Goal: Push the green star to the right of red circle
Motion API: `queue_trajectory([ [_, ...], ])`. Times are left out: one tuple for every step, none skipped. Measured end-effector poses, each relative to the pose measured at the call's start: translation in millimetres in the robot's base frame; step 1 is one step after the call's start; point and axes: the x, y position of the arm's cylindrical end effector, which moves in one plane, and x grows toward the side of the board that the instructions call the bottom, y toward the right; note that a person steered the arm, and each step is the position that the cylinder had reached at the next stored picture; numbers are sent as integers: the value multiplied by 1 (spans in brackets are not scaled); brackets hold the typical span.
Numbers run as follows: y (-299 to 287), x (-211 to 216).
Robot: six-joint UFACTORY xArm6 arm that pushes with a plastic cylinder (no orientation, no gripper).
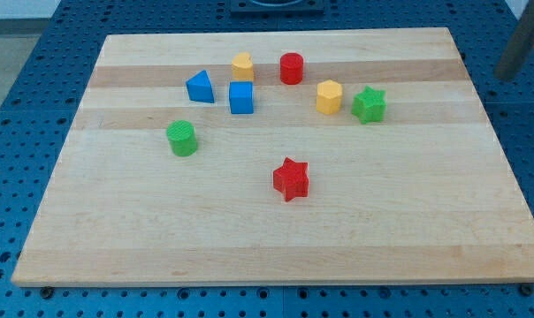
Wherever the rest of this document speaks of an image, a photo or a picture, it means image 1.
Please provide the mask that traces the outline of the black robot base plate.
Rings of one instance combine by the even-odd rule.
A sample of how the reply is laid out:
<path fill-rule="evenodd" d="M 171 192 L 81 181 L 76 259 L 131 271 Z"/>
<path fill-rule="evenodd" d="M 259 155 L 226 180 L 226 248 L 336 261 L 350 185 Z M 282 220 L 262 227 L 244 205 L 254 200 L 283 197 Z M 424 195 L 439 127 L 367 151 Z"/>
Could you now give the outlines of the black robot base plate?
<path fill-rule="evenodd" d="M 325 0 L 228 0 L 230 13 L 319 13 L 324 11 Z"/>

